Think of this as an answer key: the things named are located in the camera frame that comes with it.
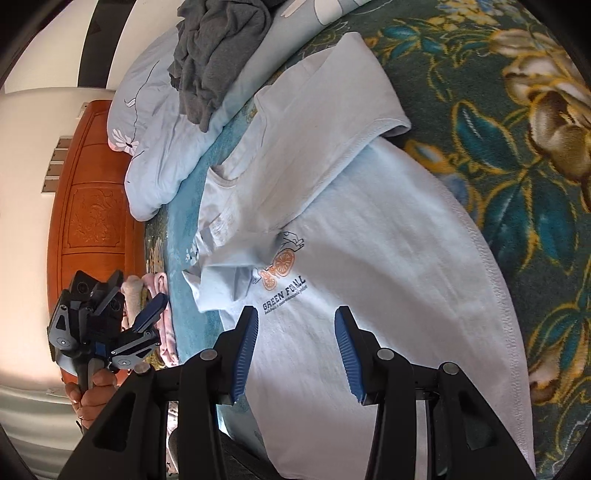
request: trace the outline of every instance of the pink cloth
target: pink cloth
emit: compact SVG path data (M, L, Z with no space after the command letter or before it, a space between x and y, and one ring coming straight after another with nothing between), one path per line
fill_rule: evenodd
M142 277L145 287L154 298L158 293L168 295L168 279L166 273L146 273ZM167 367L176 367L178 362L177 341L174 337L173 313L170 309L170 302L166 309L160 314L160 320L156 323L160 333L160 356Z

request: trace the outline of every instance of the metal screw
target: metal screw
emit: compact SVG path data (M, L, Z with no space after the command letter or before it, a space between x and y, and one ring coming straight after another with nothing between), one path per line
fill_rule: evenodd
M452 362L443 364L443 371L448 375L456 375L460 371L460 367Z
M134 372L137 373L138 375L144 375L144 374L148 373L151 368L152 367L149 363L140 362L134 367Z
M199 354L201 360L214 360L217 358L217 352L213 348L208 348Z
M391 360L394 358L394 352L389 348L381 348L378 350L378 358L381 360Z

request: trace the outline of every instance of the green floral blanket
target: green floral blanket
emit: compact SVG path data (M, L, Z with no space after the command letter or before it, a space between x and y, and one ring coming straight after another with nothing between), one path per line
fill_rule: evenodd
M505 276L538 478L551 478L591 418L591 93L511 0L374 0L285 67L348 31L363 35L413 123L396 143L453 192Z

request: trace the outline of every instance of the robotic claw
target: robotic claw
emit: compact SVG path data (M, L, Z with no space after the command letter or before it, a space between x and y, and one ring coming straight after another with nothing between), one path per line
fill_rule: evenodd
M118 275L99 284L78 272L56 307L52 345L72 359L82 381L93 359L110 368L127 367L122 360L132 366L157 344L150 328L164 299L154 299L127 335L115 334L110 324L105 330L94 324L101 315L119 318L121 297L113 293ZM94 286L81 292L82 281ZM78 324L68 321L71 312L77 312ZM244 392L257 333L256 309L245 307L236 328L222 333L213 349L179 367L136 369L84 435L59 480L78 480L81 472L86 480L163 480L169 401L179 402L180 479L226 480L216 405L233 404ZM360 330L348 307L336 311L335 335L351 392L363 405L378 405L366 480L414 480L417 400L427 404L428 480L534 480L513 439L459 366L409 363ZM586 444L583 439L571 457L584 458ZM573 468L567 462L554 480L587 478L588 463Z

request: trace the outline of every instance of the headboard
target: headboard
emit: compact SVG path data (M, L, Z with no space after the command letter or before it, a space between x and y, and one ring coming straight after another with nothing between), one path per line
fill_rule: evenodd
M47 245L50 314L77 270L106 281L114 270L145 273L144 224L129 212L125 172L131 156L107 144L110 100L88 104L67 153ZM62 372L65 381L73 381Z

